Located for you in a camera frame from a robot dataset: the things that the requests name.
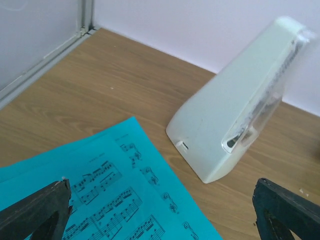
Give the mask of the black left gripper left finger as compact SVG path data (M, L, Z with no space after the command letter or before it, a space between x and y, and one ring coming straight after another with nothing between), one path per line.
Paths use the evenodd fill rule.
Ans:
M71 216L68 179L55 181L0 212L2 240L61 240Z

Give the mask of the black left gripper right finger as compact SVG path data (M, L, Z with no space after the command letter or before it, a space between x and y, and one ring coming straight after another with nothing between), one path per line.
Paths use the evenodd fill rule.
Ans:
M320 206L266 178L258 179L252 196L256 227L262 240L320 238Z

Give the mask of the white metronome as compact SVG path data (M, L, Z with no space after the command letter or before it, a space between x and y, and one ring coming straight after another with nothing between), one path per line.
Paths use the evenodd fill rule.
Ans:
M282 16L266 27L225 68L191 96L174 114L166 133L173 145L203 183L227 175L246 150L227 152L222 141L242 112L245 102L238 102L235 92L244 90L244 71L248 63L235 60L259 36L272 27L297 32L306 28L298 21Z

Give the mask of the clear plastic metronome cover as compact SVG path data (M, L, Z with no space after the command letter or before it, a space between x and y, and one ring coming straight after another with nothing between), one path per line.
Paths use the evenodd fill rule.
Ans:
M234 94L245 106L222 140L228 153L246 150L256 140L281 102L297 62L316 38L307 28L290 32L271 27L234 61L249 66L241 68L245 89Z

